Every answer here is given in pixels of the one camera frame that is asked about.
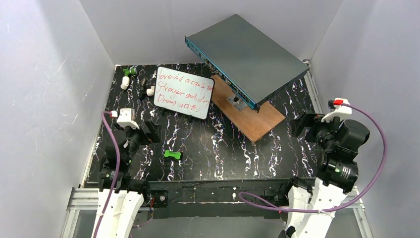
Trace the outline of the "green whiteboard eraser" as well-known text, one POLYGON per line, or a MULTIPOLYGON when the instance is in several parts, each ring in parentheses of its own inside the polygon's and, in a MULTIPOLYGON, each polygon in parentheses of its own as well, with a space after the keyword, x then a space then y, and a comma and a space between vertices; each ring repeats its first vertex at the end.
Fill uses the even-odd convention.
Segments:
POLYGON ((163 155, 166 159, 172 159, 172 160, 182 160, 183 158, 183 153, 182 152, 174 152, 171 150, 165 150, 164 155, 163 155))

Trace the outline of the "small whiteboard red writing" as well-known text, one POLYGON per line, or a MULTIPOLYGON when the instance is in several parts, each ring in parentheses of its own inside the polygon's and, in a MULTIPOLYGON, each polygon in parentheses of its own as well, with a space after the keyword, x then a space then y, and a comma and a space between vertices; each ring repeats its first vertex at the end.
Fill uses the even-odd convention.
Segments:
POLYGON ((157 68, 154 105, 206 119, 214 85, 212 78, 160 66, 157 68))

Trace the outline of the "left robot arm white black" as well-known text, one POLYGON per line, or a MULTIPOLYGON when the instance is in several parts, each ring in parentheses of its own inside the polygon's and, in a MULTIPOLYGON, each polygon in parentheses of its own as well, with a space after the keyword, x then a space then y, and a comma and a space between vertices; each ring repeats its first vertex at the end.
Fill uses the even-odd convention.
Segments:
POLYGON ((98 205, 92 232, 94 238, 127 238, 134 220, 145 206, 153 215, 155 198, 146 180, 135 180, 130 173, 132 158, 143 145, 160 142, 160 125, 145 122, 145 129, 123 128, 118 141, 105 121, 112 145, 105 149, 101 160, 98 205))

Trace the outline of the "white pipe elbow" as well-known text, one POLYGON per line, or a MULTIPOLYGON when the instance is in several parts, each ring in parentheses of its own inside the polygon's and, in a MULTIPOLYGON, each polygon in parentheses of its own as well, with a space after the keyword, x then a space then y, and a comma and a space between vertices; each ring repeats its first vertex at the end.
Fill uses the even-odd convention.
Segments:
POLYGON ((129 85, 130 85, 130 77, 128 77, 128 76, 124 76, 124 77, 122 78, 122 82, 121 82, 120 88, 121 88, 122 90, 127 90, 127 89, 128 89, 128 87, 129 87, 129 85))

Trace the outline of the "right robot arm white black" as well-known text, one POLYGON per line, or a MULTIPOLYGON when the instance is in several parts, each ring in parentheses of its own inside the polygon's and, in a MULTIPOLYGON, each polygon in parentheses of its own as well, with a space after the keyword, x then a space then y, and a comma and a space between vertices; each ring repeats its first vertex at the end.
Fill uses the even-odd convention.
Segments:
POLYGON ((354 158, 359 147, 367 142, 369 129, 352 119, 341 121, 340 117, 333 117, 323 121, 323 117, 306 111, 291 123, 294 137, 309 128, 305 140, 321 147, 321 159, 314 186, 293 177, 283 188, 282 195, 293 212, 288 213, 281 238, 324 238, 335 217, 334 212, 324 209, 339 206, 358 179, 354 158))

